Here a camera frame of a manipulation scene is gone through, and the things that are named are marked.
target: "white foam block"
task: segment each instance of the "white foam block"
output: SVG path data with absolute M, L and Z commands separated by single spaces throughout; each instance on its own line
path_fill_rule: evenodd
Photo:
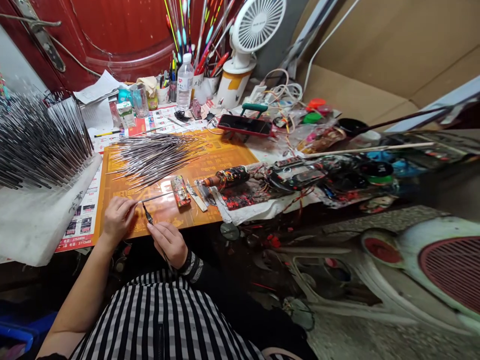
M 0 256 L 47 265 L 102 162 L 94 153 L 71 187 L 0 188 Z

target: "person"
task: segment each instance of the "person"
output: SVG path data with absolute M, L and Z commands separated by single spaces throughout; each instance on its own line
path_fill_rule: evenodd
M 137 201 L 114 197 L 103 233 L 48 332 L 38 359 L 316 359 L 303 329 L 266 310 L 189 250 L 168 222 L 147 224 L 172 266 L 134 278 L 98 316 L 111 257 Z

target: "door handle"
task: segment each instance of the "door handle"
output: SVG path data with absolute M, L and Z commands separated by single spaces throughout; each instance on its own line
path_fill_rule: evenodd
M 27 23 L 31 32 L 33 33 L 33 35 L 35 35 L 36 39 L 40 43 L 42 49 L 46 52 L 55 69 L 57 69 L 61 73 L 64 73 L 66 69 L 65 63 L 60 57 L 59 52 L 55 48 L 49 33 L 44 29 L 45 26 L 59 27 L 60 25 L 62 25 L 62 22 L 40 20 L 34 8 L 32 7 L 32 4 L 30 4 L 30 0 L 14 0 L 14 2 L 24 17 L 8 14 L 0 14 L 0 16 Z

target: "green cap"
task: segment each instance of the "green cap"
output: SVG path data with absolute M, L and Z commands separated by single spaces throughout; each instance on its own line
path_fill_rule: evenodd
M 303 118 L 303 123 L 304 123 L 304 124 L 315 124 L 315 123 L 318 123 L 319 120 L 320 120 L 322 117 L 323 117 L 323 116 L 320 115 L 319 113 L 311 112 L 311 113 L 305 115 L 305 117 Z

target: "smartphone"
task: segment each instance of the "smartphone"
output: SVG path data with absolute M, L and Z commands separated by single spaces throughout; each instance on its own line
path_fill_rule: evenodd
M 221 116 L 217 128 L 261 138 L 268 138 L 272 132 L 272 124 L 270 122 L 229 114 Z

